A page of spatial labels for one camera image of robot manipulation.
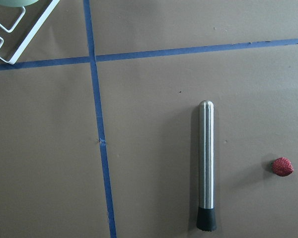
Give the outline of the red strawberry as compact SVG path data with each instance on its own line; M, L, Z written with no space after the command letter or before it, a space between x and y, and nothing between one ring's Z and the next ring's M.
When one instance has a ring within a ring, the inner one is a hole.
M288 158L280 157L273 161L272 172L280 177L286 177L294 172L294 168Z

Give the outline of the steel muddler black tip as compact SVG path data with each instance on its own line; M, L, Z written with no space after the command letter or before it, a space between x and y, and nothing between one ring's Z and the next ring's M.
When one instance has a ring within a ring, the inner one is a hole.
M199 206L196 226L202 231L216 230L214 104L205 100L199 104Z

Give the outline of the mint green cup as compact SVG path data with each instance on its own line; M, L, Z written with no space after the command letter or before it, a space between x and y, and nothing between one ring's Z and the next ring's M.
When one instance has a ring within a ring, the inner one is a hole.
M36 3L38 0L0 0L0 5L7 7L23 7Z

